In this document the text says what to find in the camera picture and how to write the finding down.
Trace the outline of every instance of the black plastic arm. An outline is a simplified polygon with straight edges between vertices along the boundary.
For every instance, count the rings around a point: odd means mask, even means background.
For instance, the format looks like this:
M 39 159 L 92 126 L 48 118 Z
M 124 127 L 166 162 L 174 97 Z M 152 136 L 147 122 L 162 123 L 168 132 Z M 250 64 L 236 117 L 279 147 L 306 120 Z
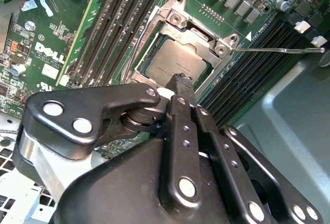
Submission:
M 95 146 L 137 135 L 122 126 L 122 113 L 159 102 L 157 91 L 144 83 L 44 92 L 28 98 L 22 124 L 39 143 L 66 158 L 82 159 Z M 62 113 L 47 114 L 44 107 L 49 103 L 60 106 Z

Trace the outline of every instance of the chip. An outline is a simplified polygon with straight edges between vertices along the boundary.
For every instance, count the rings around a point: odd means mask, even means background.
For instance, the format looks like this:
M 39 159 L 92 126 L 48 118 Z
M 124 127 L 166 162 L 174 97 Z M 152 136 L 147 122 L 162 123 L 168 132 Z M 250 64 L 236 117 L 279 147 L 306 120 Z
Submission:
M 311 8 L 306 1 L 302 1 L 295 9 L 295 11 L 302 17 L 306 17 L 310 12 Z
M 253 4 L 255 8 L 259 8 L 260 4 L 262 3 L 262 0 L 256 0 Z
M 0 84 L 0 95 L 1 96 L 7 96 L 7 91 L 8 91 L 8 88 L 6 86 L 3 86 Z
M 320 14 L 313 14 L 312 17 L 308 20 L 308 23 L 313 27 L 318 27 L 323 22 L 323 18 Z

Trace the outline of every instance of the white label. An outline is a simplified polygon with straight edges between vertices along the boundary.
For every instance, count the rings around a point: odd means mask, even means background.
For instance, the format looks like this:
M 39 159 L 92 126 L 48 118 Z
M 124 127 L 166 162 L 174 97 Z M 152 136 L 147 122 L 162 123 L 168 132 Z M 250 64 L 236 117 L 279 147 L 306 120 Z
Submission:
M 58 58 L 58 52 L 53 51 L 51 48 L 46 48 L 43 44 L 37 42 L 35 46 L 35 50 L 40 52 L 40 53 L 45 53 L 47 57 L 52 57 L 55 61 L 58 61 L 61 64 L 64 64 L 64 55 L 60 55 Z
M 42 72 L 43 75 L 48 76 L 54 80 L 56 80 L 57 74 L 58 74 L 58 69 L 50 66 L 49 64 L 44 65 Z
M 24 3 L 24 6 L 21 10 L 24 12 L 35 8 L 37 8 L 36 2 L 34 0 L 29 0 Z
M 38 85 L 37 85 L 37 87 L 41 87 L 41 91 L 49 92 L 49 91 L 53 90 L 52 86 L 49 86 L 47 83 L 41 82 L 40 85 L 39 86 Z
M 70 76 L 63 75 L 60 80 L 60 85 L 65 87 L 68 84 L 69 80 L 70 80 Z

